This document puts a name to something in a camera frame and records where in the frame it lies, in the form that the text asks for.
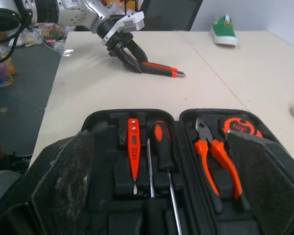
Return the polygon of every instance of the black cable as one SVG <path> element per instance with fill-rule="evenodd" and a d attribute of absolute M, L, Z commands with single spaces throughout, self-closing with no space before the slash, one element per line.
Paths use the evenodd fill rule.
<path fill-rule="evenodd" d="M 127 0 L 124 0 L 124 13 L 126 15 L 126 4 L 127 4 Z"/>
<path fill-rule="evenodd" d="M 15 50 L 16 42 L 18 41 L 18 38 L 19 38 L 19 35 L 20 35 L 21 32 L 19 32 L 18 34 L 17 34 L 17 33 L 13 34 L 13 36 L 15 35 L 15 38 L 14 38 L 14 42 L 13 42 L 13 44 L 12 44 L 12 47 L 11 47 L 11 49 L 10 49 L 10 52 L 7 54 L 7 56 L 5 56 L 3 59 L 0 60 L 0 63 L 2 63 L 2 62 L 4 62 L 4 61 L 8 60 L 8 59 L 11 57 L 11 55 L 13 54 L 13 52 L 14 52 L 14 50 Z"/>
<path fill-rule="evenodd" d="M 7 42 L 7 41 L 9 41 L 9 40 L 11 40 L 11 39 L 14 38 L 14 41 L 13 41 L 12 47 L 11 47 L 11 49 L 10 49 L 10 52 L 7 54 L 7 56 L 5 56 L 3 59 L 0 60 L 0 63 L 2 63 L 2 62 L 4 62 L 4 61 L 8 60 L 8 59 L 11 57 L 11 55 L 13 54 L 13 52 L 14 52 L 14 50 L 15 50 L 15 47 L 16 47 L 16 43 L 17 43 L 18 38 L 19 38 L 19 35 L 20 35 L 20 34 L 22 33 L 22 31 L 23 31 L 26 27 L 28 27 L 28 26 L 30 25 L 30 23 L 31 23 L 32 14 L 33 14 L 33 13 L 32 13 L 31 10 L 26 10 L 26 11 L 24 12 L 24 20 L 22 21 L 22 24 L 21 24 L 19 30 L 18 30 L 15 34 L 13 34 L 12 36 L 10 36 L 10 37 L 8 37 L 8 38 L 6 38 L 6 39 L 0 40 L 0 43 L 4 43 L 4 42 Z"/>
<path fill-rule="evenodd" d="M 134 2 L 135 2 L 135 11 L 139 12 L 139 10 L 138 10 L 137 0 L 134 0 Z"/>

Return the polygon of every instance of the robotic arm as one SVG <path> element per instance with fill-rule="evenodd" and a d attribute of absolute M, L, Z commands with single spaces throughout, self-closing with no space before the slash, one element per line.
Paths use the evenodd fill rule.
<path fill-rule="evenodd" d="M 102 38 L 101 43 L 107 47 L 110 56 L 118 57 L 133 72 L 142 73 L 137 61 L 148 61 L 130 33 L 144 27 L 143 12 L 111 16 L 99 0 L 0 0 L 0 31 L 19 27 L 14 35 L 0 43 L 15 38 L 16 44 L 19 34 L 35 23 L 85 26 Z M 11 56 L 14 44 L 0 63 Z M 125 52 L 125 48 L 130 50 L 135 59 Z"/>

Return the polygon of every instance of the screwdriver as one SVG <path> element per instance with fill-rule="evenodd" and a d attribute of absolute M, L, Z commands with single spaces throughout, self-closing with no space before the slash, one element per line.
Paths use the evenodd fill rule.
<path fill-rule="evenodd" d="M 153 172 L 152 172 L 152 161 L 150 151 L 150 139 L 147 140 L 147 160 L 148 160 L 148 171 L 150 181 L 150 198 L 146 201 L 147 208 L 147 234 L 165 234 L 165 223 L 163 220 L 163 209 L 164 200 L 162 198 L 155 197 L 155 190 L 153 187 Z"/>
<path fill-rule="evenodd" d="M 170 194 L 173 204 L 177 233 L 178 235 L 182 235 L 180 217 L 177 210 L 176 199 L 170 172 L 175 169 L 175 166 L 171 153 L 171 137 L 167 125 L 163 121 L 156 121 L 152 126 L 151 137 L 153 141 L 153 149 L 158 157 L 158 170 L 165 171 L 168 174 Z"/>
<path fill-rule="evenodd" d="M 163 75 L 168 77 L 185 77 L 185 73 L 177 68 L 166 65 L 159 65 L 150 62 L 137 62 L 141 71 L 144 73 Z"/>
<path fill-rule="evenodd" d="M 127 150 L 129 157 L 129 164 L 131 168 L 132 178 L 134 179 L 133 194 L 137 194 L 136 179 L 138 177 L 141 141 L 139 135 L 139 121 L 136 118 L 130 118 L 127 121 L 128 136 L 127 136 Z"/>

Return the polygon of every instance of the white wall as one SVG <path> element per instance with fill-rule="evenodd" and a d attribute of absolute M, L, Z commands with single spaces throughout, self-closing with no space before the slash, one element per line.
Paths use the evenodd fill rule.
<path fill-rule="evenodd" d="M 235 30 L 268 30 L 294 45 L 294 0 L 203 0 L 192 31 L 230 14 Z"/>

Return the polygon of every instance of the orange pliers handle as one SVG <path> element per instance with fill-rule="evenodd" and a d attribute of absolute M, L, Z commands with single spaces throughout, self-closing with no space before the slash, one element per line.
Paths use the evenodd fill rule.
<path fill-rule="evenodd" d="M 212 191 L 212 200 L 215 205 L 215 210 L 217 213 L 222 212 L 222 203 L 220 199 L 220 192 L 211 176 L 208 167 L 208 152 L 211 153 L 212 157 L 217 160 L 220 165 L 227 169 L 230 172 L 233 184 L 234 184 L 234 198 L 238 200 L 243 192 L 241 181 L 238 175 L 238 172 L 232 163 L 231 159 L 229 158 L 227 152 L 224 149 L 224 143 L 218 140 L 212 140 L 211 147 L 209 149 L 208 142 L 204 140 L 198 140 L 194 144 L 194 149 L 197 154 L 201 156 L 201 166 L 205 173 L 205 176 L 209 182 L 210 190 Z"/>

